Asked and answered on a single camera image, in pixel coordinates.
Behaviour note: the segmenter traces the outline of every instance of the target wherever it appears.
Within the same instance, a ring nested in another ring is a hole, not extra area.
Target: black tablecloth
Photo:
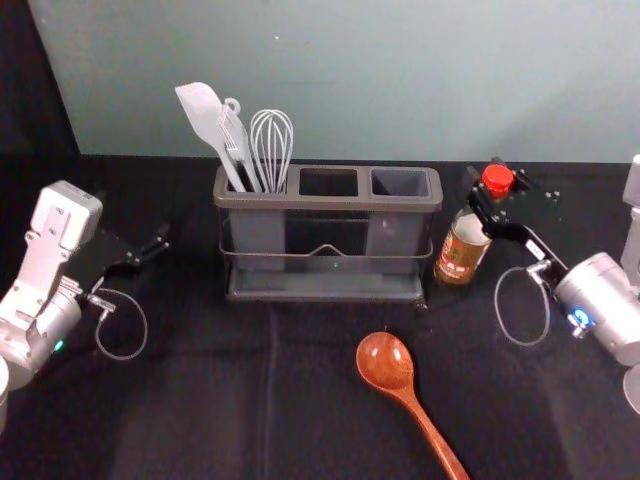
[[[439,248],[463,202],[462,165],[430,166],[445,193]],[[495,282],[531,263],[517,246],[495,242],[469,288],[428,285],[421,321],[400,305],[228,304],[215,168],[171,158],[0,163],[2,291],[17,273],[38,191],[52,181],[104,189],[102,225],[132,243],[172,222],[171,251],[131,287],[150,323],[144,354],[118,363],[96,353],[88,311],[67,347],[11,394],[0,478],[444,478],[411,418],[357,375],[359,340],[383,328],[412,350],[421,400],[473,478],[640,477],[640,417],[622,393],[624,368],[593,339],[574,340],[556,312],[538,347],[499,333]],[[563,246],[619,258],[628,166],[526,168],[562,193],[563,221],[576,233]],[[505,284],[501,305],[514,334],[539,332],[542,302],[525,279]],[[135,343],[134,320],[110,328]]]

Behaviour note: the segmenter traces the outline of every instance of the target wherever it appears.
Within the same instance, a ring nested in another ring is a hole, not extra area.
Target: bottle
[[[501,164],[489,165],[482,173],[482,182],[496,201],[509,194],[513,181],[513,172]],[[467,285],[490,244],[491,239],[482,231],[482,223],[466,205],[451,222],[433,269],[434,276],[447,285]]]

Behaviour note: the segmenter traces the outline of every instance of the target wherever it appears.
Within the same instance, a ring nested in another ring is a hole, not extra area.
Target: blue light
[[[576,317],[576,320],[578,320],[578,323],[580,323],[580,325],[582,325],[583,327],[587,325],[591,325],[593,323],[589,315],[587,315],[587,312],[579,308],[576,308],[573,311],[573,316]]]

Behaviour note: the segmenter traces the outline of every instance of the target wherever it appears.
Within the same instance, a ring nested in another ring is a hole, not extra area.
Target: utensil holder
[[[219,168],[213,196],[229,298],[424,300],[431,168],[291,165],[281,194],[235,192]]]

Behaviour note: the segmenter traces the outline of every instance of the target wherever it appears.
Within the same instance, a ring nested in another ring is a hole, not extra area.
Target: spoon bowl
[[[413,362],[407,347],[393,335],[375,332],[358,345],[356,365],[362,378],[381,390],[413,387]]]

